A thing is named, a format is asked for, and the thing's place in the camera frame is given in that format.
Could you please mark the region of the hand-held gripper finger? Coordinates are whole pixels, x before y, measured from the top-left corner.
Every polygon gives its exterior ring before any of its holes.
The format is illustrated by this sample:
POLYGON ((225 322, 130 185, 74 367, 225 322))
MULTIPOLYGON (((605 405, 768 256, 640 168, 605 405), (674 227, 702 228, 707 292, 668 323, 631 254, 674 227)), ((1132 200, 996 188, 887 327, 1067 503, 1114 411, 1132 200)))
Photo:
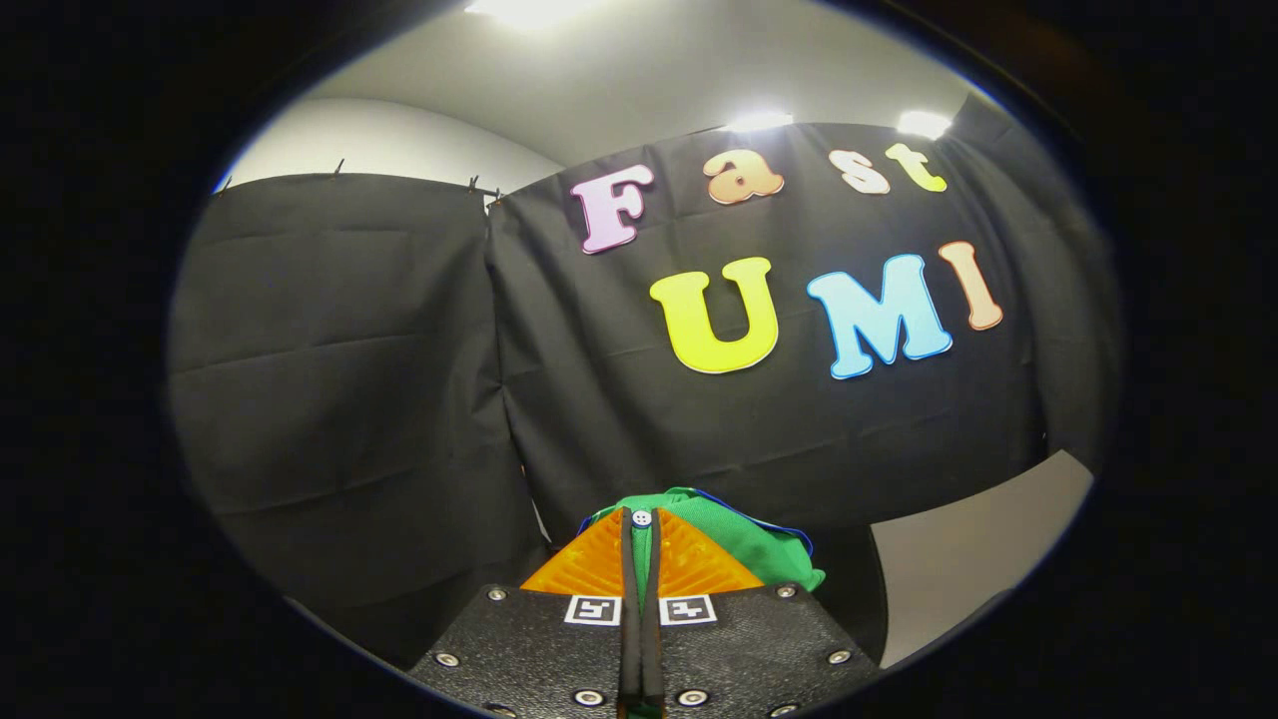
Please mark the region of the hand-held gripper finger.
POLYGON ((631 513, 565 547, 542 581, 487 584, 409 677, 495 718, 625 718, 642 704, 631 513))
POLYGON ((799 538, 652 511, 642 610, 642 710, 656 718, 785 718, 881 677, 815 596, 799 538))

